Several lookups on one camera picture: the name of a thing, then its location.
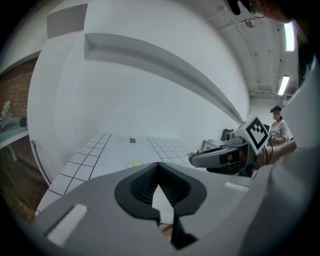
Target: woman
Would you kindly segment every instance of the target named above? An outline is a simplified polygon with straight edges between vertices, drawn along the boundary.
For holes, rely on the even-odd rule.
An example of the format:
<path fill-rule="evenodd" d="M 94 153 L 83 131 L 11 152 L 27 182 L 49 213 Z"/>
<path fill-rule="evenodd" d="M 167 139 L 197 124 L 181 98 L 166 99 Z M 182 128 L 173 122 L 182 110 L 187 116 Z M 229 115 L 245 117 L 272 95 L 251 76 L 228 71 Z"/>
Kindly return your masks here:
<path fill-rule="evenodd" d="M 280 106 L 275 106 L 270 110 L 270 113 L 273 113 L 273 119 L 275 119 L 270 129 L 270 135 L 275 134 L 275 138 L 271 138 L 271 144 L 274 147 L 288 141 L 288 126 L 281 116 L 281 110 Z"/>

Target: wooden floor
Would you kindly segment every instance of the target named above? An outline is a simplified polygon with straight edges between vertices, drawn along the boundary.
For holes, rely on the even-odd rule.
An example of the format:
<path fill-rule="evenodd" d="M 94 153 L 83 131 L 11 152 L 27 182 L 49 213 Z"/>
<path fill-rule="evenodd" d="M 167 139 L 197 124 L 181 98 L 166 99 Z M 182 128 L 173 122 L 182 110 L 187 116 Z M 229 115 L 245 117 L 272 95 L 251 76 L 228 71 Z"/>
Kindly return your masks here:
<path fill-rule="evenodd" d="M 31 150 L 30 145 L 27 145 L 25 150 Z M 21 158 L 14 162 L 6 148 L 1 151 L 0 194 L 12 215 L 31 224 L 48 185 L 37 168 Z"/>

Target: white ceiling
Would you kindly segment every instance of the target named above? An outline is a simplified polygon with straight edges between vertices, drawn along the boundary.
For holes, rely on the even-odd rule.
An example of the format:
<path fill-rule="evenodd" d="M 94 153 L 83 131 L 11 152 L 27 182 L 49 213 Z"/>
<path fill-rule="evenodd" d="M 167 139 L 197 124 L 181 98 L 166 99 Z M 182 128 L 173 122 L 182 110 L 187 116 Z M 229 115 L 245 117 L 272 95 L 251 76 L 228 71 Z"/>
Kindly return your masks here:
<path fill-rule="evenodd" d="M 240 1 L 240 15 L 225 10 L 223 0 L 181 2 L 200 12 L 227 41 L 243 70 L 250 96 L 279 98 L 277 94 L 283 75 L 290 77 L 284 93 L 288 96 L 295 93 L 298 88 L 297 44 L 295 51 L 286 51 L 283 24 L 266 18 L 255 19 Z M 254 19 L 256 26 L 248 28 L 244 22 L 246 19 Z"/>

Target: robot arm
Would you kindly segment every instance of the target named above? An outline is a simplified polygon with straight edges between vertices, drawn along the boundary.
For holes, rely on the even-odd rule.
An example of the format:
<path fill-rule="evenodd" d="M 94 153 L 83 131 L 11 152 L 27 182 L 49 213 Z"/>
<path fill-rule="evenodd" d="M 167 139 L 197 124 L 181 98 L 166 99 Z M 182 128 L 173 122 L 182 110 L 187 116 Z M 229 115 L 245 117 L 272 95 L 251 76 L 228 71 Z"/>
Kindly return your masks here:
<path fill-rule="evenodd" d="M 209 172 L 251 176 L 258 154 L 270 138 L 267 129 L 255 115 L 225 135 L 225 145 L 189 156 L 195 167 L 205 167 Z"/>

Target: brick wall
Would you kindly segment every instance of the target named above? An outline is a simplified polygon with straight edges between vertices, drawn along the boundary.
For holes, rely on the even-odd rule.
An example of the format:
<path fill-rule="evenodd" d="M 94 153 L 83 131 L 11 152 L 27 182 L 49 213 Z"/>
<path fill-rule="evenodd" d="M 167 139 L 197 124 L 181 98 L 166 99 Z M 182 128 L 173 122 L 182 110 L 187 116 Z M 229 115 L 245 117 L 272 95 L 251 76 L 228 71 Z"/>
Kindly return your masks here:
<path fill-rule="evenodd" d="M 0 114 L 6 101 L 11 101 L 15 117 L 27 117 L 28 92 L 38 58 L 29 60 L 0 77 Z"/>

